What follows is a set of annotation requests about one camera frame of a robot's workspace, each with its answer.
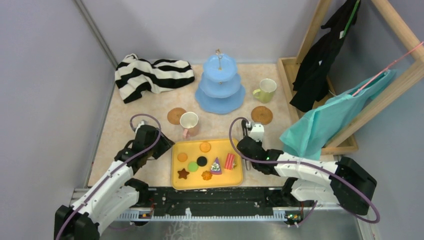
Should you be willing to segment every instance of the purple cake slice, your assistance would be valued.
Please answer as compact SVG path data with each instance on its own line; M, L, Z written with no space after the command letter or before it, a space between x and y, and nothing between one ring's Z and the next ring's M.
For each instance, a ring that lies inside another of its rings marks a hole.
M210 166L210 173L214 175L223 174L223 171L221 170L220 161L218 160L218 158L216 158L215 161L212 163L212 166Z

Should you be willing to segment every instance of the star-shaped cookie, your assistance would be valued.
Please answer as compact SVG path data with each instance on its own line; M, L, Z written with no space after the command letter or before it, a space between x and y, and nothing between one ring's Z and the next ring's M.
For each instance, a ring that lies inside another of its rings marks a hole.
M187 179L187 175L190 174L188 171L186 171L185 168L183 168L181 171L177 171L177 172L178 172L178 178L179 179Z

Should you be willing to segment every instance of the pink mug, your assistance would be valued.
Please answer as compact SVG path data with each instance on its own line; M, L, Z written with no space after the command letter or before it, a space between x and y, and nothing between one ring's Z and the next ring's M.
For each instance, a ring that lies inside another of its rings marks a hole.
M179 119L179 124L184 129L182 136L185 139L194 137L199 133L199 116L192 111L184 113Z

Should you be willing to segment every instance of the striped cloth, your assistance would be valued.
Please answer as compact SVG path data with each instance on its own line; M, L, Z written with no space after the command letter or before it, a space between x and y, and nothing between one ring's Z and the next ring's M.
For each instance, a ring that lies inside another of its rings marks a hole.
M124 103L141 98L145 91L155 94L181 88L194 82L188 61L159 59L153 64L137 55L127 55L115 70L115 83Z

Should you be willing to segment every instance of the wooden base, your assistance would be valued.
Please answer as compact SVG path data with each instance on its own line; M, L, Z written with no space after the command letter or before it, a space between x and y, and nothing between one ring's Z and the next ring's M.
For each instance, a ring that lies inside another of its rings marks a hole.
M291 124L296 123L305 113L299 111L297 108L289 104L292 100L293 96L296 94L296 91L293 91L293 82L298 75L300 64L296 64L296 57L283 57L279 58L277 62L278 73L281 79L282 87L284 90L284 95L287 100L288 111L290 113ZM336 94L333 88L333 84L330 79L327 77L329 90ZM324 97L319 102L315 102L313 108L317 108L326 103L326 101L331 98L333 95L330 93ZM323 147L321 151L321 155L342 155L342 154L350 154L356 152L358 150L358 144L355 140L355 137L351 135L345 141L343 141L337 147Z

